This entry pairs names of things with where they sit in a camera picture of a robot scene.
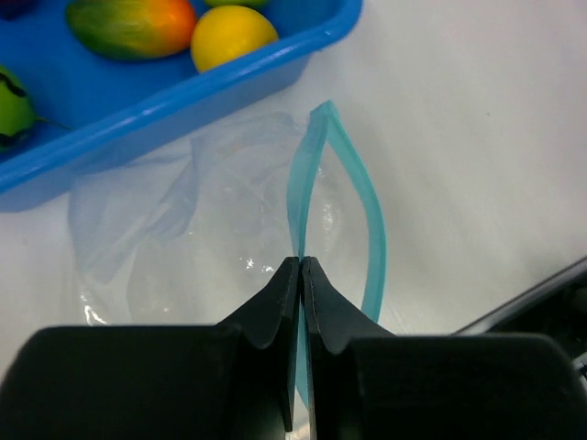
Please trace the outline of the green fake watermelon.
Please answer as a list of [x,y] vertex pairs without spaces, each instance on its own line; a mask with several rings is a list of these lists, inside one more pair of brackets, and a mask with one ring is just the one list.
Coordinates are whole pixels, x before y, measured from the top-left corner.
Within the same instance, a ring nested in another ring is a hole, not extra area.
[[1,151],[21,145],[37,123],[69,130],[63,124],[38,115],[22,82],[1,66]]

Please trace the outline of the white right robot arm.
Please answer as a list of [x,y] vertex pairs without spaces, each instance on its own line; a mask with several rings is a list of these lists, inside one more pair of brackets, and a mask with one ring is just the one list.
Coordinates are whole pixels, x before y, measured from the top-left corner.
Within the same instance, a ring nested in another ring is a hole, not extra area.
[[586,382],[586,259],[541,281],[458,331],[532,333],[554,339]]

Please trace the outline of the orange green fake mango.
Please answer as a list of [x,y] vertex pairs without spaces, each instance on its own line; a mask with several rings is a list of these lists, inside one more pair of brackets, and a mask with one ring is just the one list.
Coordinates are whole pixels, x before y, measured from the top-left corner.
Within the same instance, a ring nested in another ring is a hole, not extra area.
[[190,46],[197,21],[188,1],[71,1],[65,18],[83,46],[115,61],[180,53]]

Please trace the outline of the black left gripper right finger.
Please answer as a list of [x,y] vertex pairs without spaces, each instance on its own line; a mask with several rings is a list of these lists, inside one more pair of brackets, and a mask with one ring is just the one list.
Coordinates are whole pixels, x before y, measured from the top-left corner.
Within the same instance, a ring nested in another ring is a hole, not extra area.
[[301,268],[314,439],[583,439],[586,390],[531,333],[398,336]]

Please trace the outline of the clear zip top bag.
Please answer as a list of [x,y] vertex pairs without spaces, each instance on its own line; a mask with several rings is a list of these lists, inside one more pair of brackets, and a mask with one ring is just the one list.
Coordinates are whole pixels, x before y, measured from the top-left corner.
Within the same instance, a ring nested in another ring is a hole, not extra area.
[[382,309],[382,208],[329,101],[301,120],[230,117],[127,164],[84,167],[69,228],[89,325],[216,323],[306,256],[370,319]]

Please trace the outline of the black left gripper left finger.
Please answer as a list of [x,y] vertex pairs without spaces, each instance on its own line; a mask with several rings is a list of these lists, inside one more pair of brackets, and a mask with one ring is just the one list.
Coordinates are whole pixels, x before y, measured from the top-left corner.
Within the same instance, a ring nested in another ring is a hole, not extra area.
[[54,326],[1,384],[4,439],[282,439],[293,428],[297,258],[215,325]]

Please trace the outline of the yellow fake lemon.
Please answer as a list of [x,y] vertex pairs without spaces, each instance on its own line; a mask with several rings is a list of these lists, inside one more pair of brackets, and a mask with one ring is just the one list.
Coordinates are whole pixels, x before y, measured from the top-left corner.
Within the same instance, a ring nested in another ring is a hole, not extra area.
[[279,40],[273,24],[243,5],[209,9],[196,23],[191,56],[199,73],[234,61]]

